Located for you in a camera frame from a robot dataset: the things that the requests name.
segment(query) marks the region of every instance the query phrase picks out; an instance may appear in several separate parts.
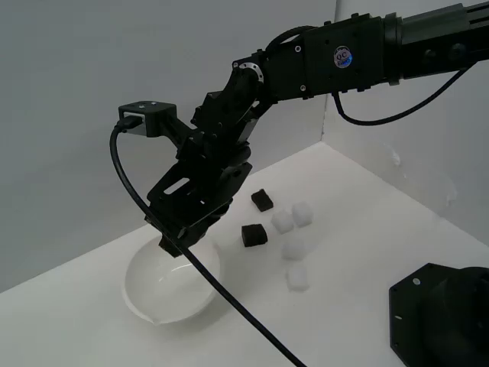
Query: black cable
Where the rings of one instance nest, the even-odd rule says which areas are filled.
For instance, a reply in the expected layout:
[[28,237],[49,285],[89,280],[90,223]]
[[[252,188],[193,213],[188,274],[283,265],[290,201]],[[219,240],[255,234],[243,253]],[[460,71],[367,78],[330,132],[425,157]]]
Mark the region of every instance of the black cable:
[[313,27],[312,25],[301,25],[300,27],[295,27],[295,28],[289,29],[288,31],[285,31],[282,34],[279,34],[278,36],[276,36],[268,44],[268,46],[265,50],[270,51],[273,48],[275,48],[276,46],[278,46],[279,44],[281,44],[282,42],[287,41],[289,38],[292,38],[294,36],[298,36],[298,35],[304,33],[305,31],[309,31],[313,28],[316,28],[316,27]]
[[339,115],[344,118],[346,121],[354,124],[354,125],[359,125],[359,126],[379,126],[379,125],[384,125],[388,124],[389,122],[394,122],[396,120],[402,119],[408,115],[411,115],[412,113],[418,111],[419,109],[423,108],[426,106],[428,103],[433,101],[436,97],[438,97],[440,94],[445,92],[453,83],[457,81],[458,78],[460,78],[462,75],[467,72],[473,65],[470,65],[466,70],[460,70],[457,72],[452,78],[449,79],[448,82],[446,82],[440,89],[438,89],[436,92],[434,92],[430,97],[422,101],[421,103],[418,103],[414,107],[411,107],[410,109],[407,109],[404,112],[398,113],[397,115],[393,115],[391,117],[386,117],[385,119],[379,119],[379,120],[372,120],[372,121],[362,121],[362,120],[357,120],[353,119],[350,116],[346,115],[345,110],[343,109],[342,106],[342,101],[339,98],[339,93],[338,92],[333,92],[332,96],[333,99],[335,100],[336,104],[336,109],[338,110]]
[[279,339],[275,337],[260,321],[258,321],[239,301],[230,294],[226,288],[222,286],[221,283],[218,282],[217,279],[206,269],[206,267],[199,261],[198,258],[194,256],[194,254],[186,247],[178,245],[178,243],[172,241],[169,236],[164,231],[164,226],[158,220],[158,218],[151,212],[149,206],[141,199],[136,190],[131,185],[128,177],[126,176],[124,169],[122,168],[121,161],[119,160],[118,151],[117,151],[117,137],[126,129],[133,128],[134,119],[139,119],[139,124],[141,124],[141,119],[128,116],[118,122],[118,124],[114,127],[110,135],[110,155],[112,158],[112,163],[114,164],[115,171],[117,175],[121,179],[122,184],[125,189],[128,191],[129,195],[136,202],[139,208],[143,211],[143,213],[150,219],[151,223],[158,228],[161,233],[166,237],[166,240],[175,248],[180,251],[183,256],[185,256],[190,263],[197,269],[197,271],[221,294],[251,325],[253,325],[267,340],[272,343],[275,348],[277,348],[289,361],[291,361],[295,366],[306,367],[291,351],[282,344]]

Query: white surface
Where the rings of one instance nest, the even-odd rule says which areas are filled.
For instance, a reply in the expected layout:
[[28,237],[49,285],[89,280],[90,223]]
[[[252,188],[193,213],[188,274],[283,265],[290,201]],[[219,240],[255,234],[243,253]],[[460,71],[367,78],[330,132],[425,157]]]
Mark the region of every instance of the white surface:
[[[261,188],[314,210],[314,223],[296,230],[316,247],[303,294],[287,290],[283,236],[267,228],[266,245],[240,242],[243,224],[270,226],[274,209],[257,213],[250,200]],[[0,294],[0,365],[289,365],[220,297],[182,323],[133,315],[121,277],[156,235],[145,226]],[[324,144],[250,176],[209,235],[224,285],[309,367],[402,367],[389,347],[389,287],[427,262],[489,265],[487,246]]]
[[304,241],[295,235],[288,236],[283,242],[282,257],[286,260],[302,260],[306,257]]
[[274,213],[272,215],[271,223],[281,234],[290,232],[293,229],[292,216],[285,210]]
[[[215,290],[183,256],[173,258],[159,246],[161,236],[144,245],[129,263],[122,296],[140,318],[161,325],[185,320],[201,312],[214,298]],[[221,279],[221,264],[212,240],[205,236],[193,254]]]
[[304,292],[309,289],[307,268],[302,262],[296,262],[287,269],[286,279],[289,291]]
[[[340,0],[337,14],[338,19],[346,19],[353,13],[396,12],[407,18],[460,2],[469,6],[483,1]],[[342,94],[343,107],[357,119],[391,116],[421,102],[451,76],[351,91]],[[489,245],[487,76],[489,61],[484,61],[425,108],[376,128],[347,123],[336,112],[333,99],[328,99],[323,140]]]
[[[0,292],[144,225],[108,154],[118,106],[171,102],[189,122],[233,60],[334,12],[335,0],[2,1]],[[251,136],[254,169],[320,141],[324,105],[274,106]],[[120,141],[142,193],[174,163],[165,138]]]
[[298,227],[305,227],[313,222],[313,210],[308,203],[301,201],[292,205],[292,217]]

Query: cable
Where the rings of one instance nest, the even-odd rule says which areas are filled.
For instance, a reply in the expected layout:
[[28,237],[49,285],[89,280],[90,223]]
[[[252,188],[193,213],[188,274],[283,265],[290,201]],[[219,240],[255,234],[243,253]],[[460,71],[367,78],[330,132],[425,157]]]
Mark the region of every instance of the cable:
[[158,228],[161,233],[167,238],[167,241],[173,245],[183,256],[185,256],[190,263],[197,269],[197,271],[221,294],[251,325],[253,325],[275,348],[277,348],[289,361],[295,366],[306,367],[291,351],[282,344],[279,339],[275,337],[260,321],[258,321],[239,301],[230,294],[221,283],[214,278],[214,276],[206,269],[206,267],[199,261],[198,258],[186,247],[178,245],[178,243],[172,241],[160,220],[153,214],[149,206],[141,199],[136,190],[131,185],[128,177],[126,176],[124,169],[122,168],[121,161],[118,156],[117,150],[117,137],[121,132],[125,132],[127,129],[136,127],[137,124],[142,123],[141,118],[135,116],[128,116],[118,122],[118,124],[112,130],[110,135],[110,155],[112,163],[114,164],[115,171],[121,179],[122,184],[128,191],[133,201],[139,206],[143,213],[150,219],[151,223]]
[[460,78],[462,75],[464,75],[467,70],[469,70],[471,67],[474,65],[470,65],[466,70],[460,70],[457,72],[452,78],[449,79],[448,82],[446,82],[440,89],[438,89],[436,92],[434,92],[430,97],[422,101],[421,103],[418,103],[414,107],[411,107],[410,109],[407,109],[404,112],[398,113],[397,115],[393,115],[391,117],[386,117],[385,119],[379,119],[379,120],[372,120],[372,121],[362,121],[362,120],[357,120],[353,119],[350,116],[346,115],[345,110],[343,109],[342,106],[342,101],[339,98],[339,93],[338,92],[333,92],[332,96],[333,99],[335,100],[336,104],[336,109],[338,110],[339,115],[344,118],[346,121],[354,124],[354,125],[359,125],[359,126],[379,126],[379,125],[384,125],[388,124],[389,122],[394,122],[396,120],[402,119],[408,115],[411,115],[412,113],[418,111],[419,109],[423,108],[426,106],[428,103],[433,101],[436,97],[438,97],[440,94],[445,92],[453,83],[455,83],[458,78]]

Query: white table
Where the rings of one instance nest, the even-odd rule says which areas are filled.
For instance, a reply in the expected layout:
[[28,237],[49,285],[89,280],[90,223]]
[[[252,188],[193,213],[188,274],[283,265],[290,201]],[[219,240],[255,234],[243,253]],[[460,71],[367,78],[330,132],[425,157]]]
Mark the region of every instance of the white table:
[[[276,203],[266,213],[250,200],[262,187]],[[294,230],[315,248],[303,294],[287,290],[283,237],[270,226],[274,210],[300,200],[315,212]],[[241,226],[256,222],[270,240],[243,248]],[[486,245],[323,143],[250,176],[209,234],[225,286],[308,366],[402,366],[389,347],[388,288],[427,262],[489,266]],[[169,326],[134,316],[122,279],[156,235],[145,226],[0,294],[0,365],[289,365],[220,297]]]

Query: cable connector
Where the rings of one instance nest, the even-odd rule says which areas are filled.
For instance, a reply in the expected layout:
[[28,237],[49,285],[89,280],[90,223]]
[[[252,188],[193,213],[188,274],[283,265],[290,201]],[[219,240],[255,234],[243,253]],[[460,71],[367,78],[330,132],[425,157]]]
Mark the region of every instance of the cable connector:
[[117,121],[117,124],[115,124],[114,128],[120,130],[121,132],[127,132],[128,130],[137,128],[142,123],[142,117],[131,115]]

